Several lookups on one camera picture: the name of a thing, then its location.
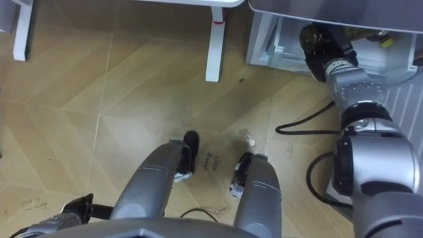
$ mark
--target black power cord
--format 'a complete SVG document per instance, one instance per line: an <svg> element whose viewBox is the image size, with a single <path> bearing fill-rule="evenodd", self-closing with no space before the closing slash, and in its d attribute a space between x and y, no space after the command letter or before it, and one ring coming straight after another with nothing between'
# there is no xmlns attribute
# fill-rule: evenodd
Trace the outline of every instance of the black power cord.
<svg viewBox="0 0 423 238"><path fill-rule="evenodd" d="M327 110L331 109L333 106L335 105L334 101L331 101L328 105L326 105L324 108L320 109L319 111L315 112L314 114L299 120L297 122L292 122L289 124L284 124L281 126L278 126L275 131L278 134L281 135L287 135L287 136L304 136L304 135L339 135L340 132L339 131L334 131L334 130L303 130L303 131L284 131L282 129L285 128L290 128L293 126L298 126L300 124L306 123L308 121L310 121L311 119L315 118L316 116L326 112ZM347 204L347 203L343 203L343 202L337 202L334 200L330 200L328 198L325 198L324 196L320 195L315 188L313 187L313 184L311 183L311 173L313 172L313 169L316 167L316 165L321 162L323 159L327 159L327 158L331 158L333 157L333 153L329 152L329 153L324 153L320 156L318 156L316 159L314 159L309 167L307 168L307 173L305 175L305 181L307 183L307 188L310 190L311 194L318 199L319 201L321 201L324 204L328 204L331 206L337 206L339 208L348 208L348 209L352 209L352 205L351 204Z"/></svg>
<svg viewBox="0 0 423 238"><path fill-rule="evenodd" d="M330 159L333 158L333 152L328 152L319 155L316 159L314 159L309 167L307 168L307 173L305 175L305 182L307 183L307 188L310 190L311 194L317 198L319 201L321 201L324 204L328 204L331 206L337 206L339 208L348 208L352 210L352 205L343 203L343 202L337 202L334 200L330 200L328 198L325 198L324 196L320 195L315 188L313 187L313 184L311 183L311 173L313 172L313 169L316 167L316 165L321 162L324 159Z"/></svg>
<svg viewBox="0 0 423 238"><path fill-rule="evenodd" d="M329 134L329 135L339 135L340 132L339 131L334 131L334 130L305 130L305 131L284 131L282 129L285 128L290 128L293 126L298 126L300 124L303 124L305 122L310 121L311 119L315 118L316 116L326 112L327 110L329 110L330 108L332 108L335 105L334 101L331 101L327 106L325 106L324 108L320 109L319 111L317 111L316 113L302 119L299 120L297 122L292 122L292 123L288 123L285 125L281 125L278 126L275 131L278 134L281 135L287 135L287 136L304 136L304 135L325 135L325 134Z"/></svg>
<svg viewBox="0 0 423 238"><path fill-rule="evenodd" d="M187 214L189 214L191 212L203 212L207 216L209 216L210 218L212 218L215 222L218 222L217 219L213 217L213 215L211 215L209 212L207 212L206 210L204 210L202 208L192 208L192 209L189 209L188 211L186 211L182 215L180 215L180 218L183 218L184 216L186 216Z"/></svg>

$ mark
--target parquet floor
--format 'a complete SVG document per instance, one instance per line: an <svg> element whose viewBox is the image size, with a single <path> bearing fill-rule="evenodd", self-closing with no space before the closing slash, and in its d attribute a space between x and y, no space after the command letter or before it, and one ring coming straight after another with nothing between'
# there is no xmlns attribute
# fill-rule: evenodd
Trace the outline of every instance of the parquet floor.
<svg viewBox="0 0 423 238"><path fill-rule="evenodd" d="M201 206L231 223L238 199L229 183L249 149L269 156L278 172L286 238L353 236L350 222L305 185L307 165L336 138L274 132L323 107L327 89L306 75L245 64L248 5L228 12L218 83L204 81L207 7L127 0L37 5L27 62L11 59L13 35L0 34L1 237L88 192L96 203L113 204L143 159L188 129L201 136L198 170L174 185L167 216ZM299 129L337 126L331 110ZM204 169L208 154L219 157L216 170ZM330 176L325 166L314 174L322 191Z"/></svg>

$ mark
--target black cable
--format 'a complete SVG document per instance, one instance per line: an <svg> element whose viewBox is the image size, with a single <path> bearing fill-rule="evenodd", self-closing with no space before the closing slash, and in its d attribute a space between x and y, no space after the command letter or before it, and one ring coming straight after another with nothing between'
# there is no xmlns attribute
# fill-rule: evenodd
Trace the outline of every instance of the black cable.
<svg viewBox="0 0 423 238"><path fill-rule="evenodd" d="M14 233L13 235L11 235L9 238L15 238L15 237L17 237L18 235L23 234L23 233L25 233L26 231L28 231L28 229L29 229L29 227L24 227L24 228L22 228L22 229L18 230L17 232L15 232L15 233Z"/></svg>
<svg viewBox="0 0 423 238"><path fill-rule="evenodd" d="M324 196L320 195L315 188L313 187L313 184L311 183L311 173L313 172L313 169L316 167L316 165L321 162L323 159L328 159L333 157L333 152L324 153L322 155L319 155L316 159L311 162L309 167L307 168L307 174L305 175L305 181L307 182L307 188L310 190L311 194L317 198L319 201L321 201L324 204L328 204L331 206L337 206L339 208L348 208L352 210L352 205L343 203L343 202L337 202L334 200L329 200L328 198L325 198Z"/></svg>
<svg viewBox="0 0 423 238"><path fill-rule="evenodd" d="M327 110L329 110L330 108L332 108L335 105L334 101L331 101L327 106L325 106L324 108L320 109L318 112L302 119L299 120L298 122L292 122L292 123L288 123L285 125L281 125L278 126L275 131L278 134L282 134L282 135L287 135L287 136L300 136L300 135L322 135L322 134L329 134L329 135L339 135L340 132L339 131L334 131L334 130L304 130L304 131L284 131L282 129L285 128L290 128L293 126L298 126L302 123L308 122L311 119L315 118L316 116L326 112Z"/></svg>
<svg viewBox="0 0 423 238"><path fill-rule="evenodd" d="M324 108L320 109L319 111L315 112L314 114L299 120L297 122L292 122L289 124L285 124L285 125L281 125L278 126L275 131L278 134L282 134L282 135L287 135L287 136L300 136L300 135L324 135L324 134L329 134L329 135L339 135L340 132L339 131L334 131L334 130L303 130L303 131L284 131L282 129L285 128L290 128L293 126L298 126L300 124L306 123L308 121L310 121L311 119L315 118L316 116L326 112L327 110L329 110L330 108L332 108L335 105L334 101L331 101L328 105L326 105ZM311 162L311 164L309 165L309 167L307 168L307 174L305 175L305 180L307 182L307 188L310 190L311 194L318 199L319 201L321 201L324 204L328 204L331 206L337 206L340 208L348 208L348 209L352 209L352 205L351 204L347 204L347 203L343 203L343 202L337 202L334 200L329 200L328 198L325 198L324 196L321 196L313 187L313 185L311 184L311 173L313 172L313 169L315 168L315 166L322 161L323 159L329 158L329 157L333 157L333 153L329 152L329 153L324 153L320 156L318 156L315 160L313 160L313 162Z"/></svg>
<svg viewBox="0 0 423 238"><path fill-rule="evenodd" d="M212 218L215 222L218 222L217 219L213 217L213 215L211 215L209 212L207 212L206 210L204 210L202 208L192 208L192 209L189 209L188 211L186 211L182 215L180 215L180 218L183 218L185 215L187 215L187 214L189 214L191 212L203 212L207 216L209 216L210 218Z"/></svg>

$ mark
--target cable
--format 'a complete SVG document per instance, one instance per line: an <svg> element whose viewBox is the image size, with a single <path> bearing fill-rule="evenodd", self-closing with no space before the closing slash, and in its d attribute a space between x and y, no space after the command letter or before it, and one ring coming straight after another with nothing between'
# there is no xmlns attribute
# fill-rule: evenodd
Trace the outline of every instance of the cable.
<svg viewBox="0 0 423 238"><path fill-rule="evenodd" d="M322 155L319 155L316 159L313 160L313 162L310 163L309 167L307 168L307 173L305 175L305 181L307 183L307 188L310 190L311 194L317 198L319 201L321 201L324 204L328 204L331 206L337 206L339 208L348 208L352 210L352 205L343 203L343 202L337 202L334 200L330 200L328 198L325 198L324 196L320 195L315 188L313 187L313 184L311 183L311 173L313 172L313 169L316 167L316 165L321 162L323 159L328 159L333 157L333 152L324 153Z"/></svg>
<svg viewBox="0 0 423 238"><path fill-rule="evenodd" d="M15 233L14 233L13 235L11 235L9 238L15 238L15 237L17 237L18 235L20 235L20 234L25 233L26 231L28 231L28 229L29 229L29 227L24 227L24 228L22 228L22 229L18 230L17 232L15 232Z"/></svg>
<svg viewBox="0 0 423 238"><path fill-rule="evenodd" d="M187 214L189 214L191 212L203 212L207 216L209 216L210 218L212 218L215 222L218 222L217 219L213 217L213 215L211 215L209 212L207 212L206 210L204 210L202 208L192 208L192 209L189 209L188 211L186 211L182 215L180 215L180 218L183 218L185 215L187 215Z"/></svg>
<svg viewBox="0 0 423 238"><path fill-rule="evenodd" d="M300 135L322 135L322 134L330 134L330 135L339 135L340 132L339 131L334 131L334 130L304 130L304 131L284 131L282 129L285 128L290 128L293 126L298 126L300 124L303 124L305 122L310 121L311 119L315 118L316 116L326 112L327 110L329 110L330 108L332 108L335 105L334 101L331 101L327 106L325 106L324 108L320 109L319 111L317 111L316 113L302 119L299 120L298 122L292 122L292 123L288 123L288 124L284 124L281 126L278 126L275 131L278 134L281 135L287 135L287 136L300 136Z"/></svg>
<svg viewBox="0 0 423 238"><path fill-rule="evenodd" d="M330 108L332 108L335 105L334 101L331 101L328 105L326 105L324 108L320 109L319 111L315 112L314 114L299 120L297 122L292 122L289 124L284 124L281 126L278 126L275 131L278 134L282 134L282 135L287 135L287 136L300 136L300 135L325 135L325 134L329 134L329 135L339 135L340 132L339 131L334 131L334 130L303 130L303 131L284 131L282 129L285 128L290 128L293 126L298 126L301 125L303 123L306 123L308 121L310 121L311 119L315 118L316 116L326 112L327 110L329 110ZM324 196L321 196L313 187L313 185L311 184L311 173L313 172L313 169L315 168L315 166L321 162L323 159L329 158L329 157L333 157L333 153L329 152L329 153L324 153L320 156L318 156L315 160L313 160L313 162L310 163L309 167L307 168L307 174L305 175L305 180L307 182L307 188L310 190L311 194L318 199L319 201L321 201L324 204L328 204L331 206L337 206L340 208L348 208L348 209L352 209L352 205L351 204L347 204L347 203L343 203L343 202L337 202L334 200L329 200L328 198L325 198Z"/></svg>

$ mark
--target white furniture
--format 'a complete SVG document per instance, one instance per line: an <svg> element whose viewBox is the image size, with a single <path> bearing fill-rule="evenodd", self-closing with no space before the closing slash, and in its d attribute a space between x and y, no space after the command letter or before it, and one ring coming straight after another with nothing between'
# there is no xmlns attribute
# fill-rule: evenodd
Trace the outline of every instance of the white furniture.
<svg viewBox="0 0 423 238"><path fill-rule="evenodd" d="M0 0L0 26L4 26L3 31L6 32L10 32L12 29L15 9L19 6L15 45L13 46L13 58L15 60L26 60L26 42L28 41L33 5L33 0Z"/></svg>
<svg viewBox="0 0 423 238"><path fill-rule="evenodd" d="M207 56L206 81L218 82L225 36L225 9L240 5L244 0L138 0L211 7L211 32Z"/></svg>
<svg viewBox="0 0 423 238"><path fill-rule="evenodd" d="M225 10L227 7L236 7L244 0L146 0L162 3L178 3L187 5L202 5L211 7L211 32L206 67L206 81L218 82L225 34ZM0 0L0 30L3 25L9 32L13 23L13 13L16 6L20 6L19 19L13 57L15 60L25 61L26 43L30 28L33 0Z"/></svg>
<svg viewBox="0 0 423 238"><path fill-rule="evenodd" d="M308 73L304 52L299 43L301 29L312 21L254 12L247 63L276 69ZM382 77L396 85L414 76L416 33L390 32L394 44L383 48L366 39L352 42L360 67L367 74Z"/></svg>

